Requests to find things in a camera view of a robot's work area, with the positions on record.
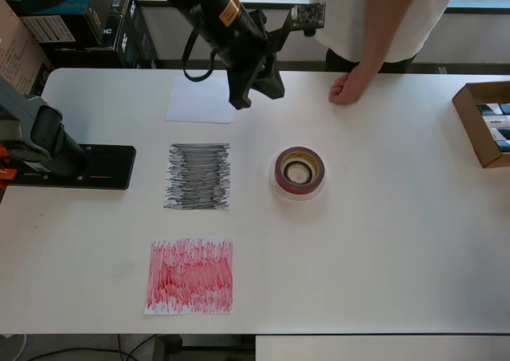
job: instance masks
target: open cardboard box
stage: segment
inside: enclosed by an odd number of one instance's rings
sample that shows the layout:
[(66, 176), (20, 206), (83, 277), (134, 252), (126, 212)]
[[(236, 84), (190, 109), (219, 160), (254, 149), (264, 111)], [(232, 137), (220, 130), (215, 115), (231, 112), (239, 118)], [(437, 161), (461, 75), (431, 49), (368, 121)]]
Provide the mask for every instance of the open cardboard box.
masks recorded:
[(510, 152), (501, 152), (477, 104), (510, 103), (510, 81), (466, 84), (453, 98), (471, 144), (484, 168), (510, 166)]

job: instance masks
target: sheet of paper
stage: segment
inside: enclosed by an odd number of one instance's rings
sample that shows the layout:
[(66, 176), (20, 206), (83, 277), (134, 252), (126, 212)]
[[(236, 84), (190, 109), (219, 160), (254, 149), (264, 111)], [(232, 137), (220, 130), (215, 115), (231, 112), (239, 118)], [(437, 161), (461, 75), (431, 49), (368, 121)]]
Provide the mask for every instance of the sheet of paper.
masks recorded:
[(232, 312), (232, 259), (230, 239), (154, 240), (145, 314)]
[(230, 143), (170, 145), (164, 208), (218, 210), (230, 205)]
[(167, 120), (231, 124), (236, 109), (229, 103), (226, 78), (207, 78), (191, 82), (185, 77), (174, 79)]

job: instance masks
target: tape roll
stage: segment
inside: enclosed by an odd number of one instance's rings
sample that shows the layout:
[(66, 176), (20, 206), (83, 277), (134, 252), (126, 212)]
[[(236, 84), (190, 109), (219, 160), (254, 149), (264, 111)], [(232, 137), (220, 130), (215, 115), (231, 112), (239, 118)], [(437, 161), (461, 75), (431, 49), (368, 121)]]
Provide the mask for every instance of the tape roll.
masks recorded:
[(307, 200), (324, 186), (322, 159), (306, 147), (290, 147), (279, 154), (270, 168), (275, 191), (290, 200)]

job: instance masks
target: paper with red scribbles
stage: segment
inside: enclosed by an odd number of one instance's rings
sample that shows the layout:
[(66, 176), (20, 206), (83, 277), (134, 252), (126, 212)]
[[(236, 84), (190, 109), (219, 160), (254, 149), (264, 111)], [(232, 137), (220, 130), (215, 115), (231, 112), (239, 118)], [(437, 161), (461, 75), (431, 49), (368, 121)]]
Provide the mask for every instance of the paper with red scribbles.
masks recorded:
[(230, 239), (154, 240), (145, 314), (232, 312), (232, 257)]

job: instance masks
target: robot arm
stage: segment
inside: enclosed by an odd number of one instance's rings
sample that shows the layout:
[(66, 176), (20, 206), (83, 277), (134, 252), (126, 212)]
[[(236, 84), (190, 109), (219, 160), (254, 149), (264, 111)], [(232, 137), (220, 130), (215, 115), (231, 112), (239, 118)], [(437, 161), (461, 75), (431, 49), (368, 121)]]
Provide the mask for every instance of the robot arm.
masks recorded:
[[(281, 29), (268, 33), (266, 17), (261, 10), (248, 13), (239, 0), (168, 0), (193, 26), (182, 55), (186, 77), (193, 81), (205, 80), (213, 71), (218, 55), (225, 63), (229, 79), (229, 101), (236, 109), (248, 108), (251, 88), (271, 99), (284, 96), (284, 85), (277, 70), (276, 53), (290, 32), (303, 30), (306, 36), (324, 27), (323, 3), (294, 6)], [(212, 48), (210, 69), (200, 77), (186, 72), (198, 35)]]

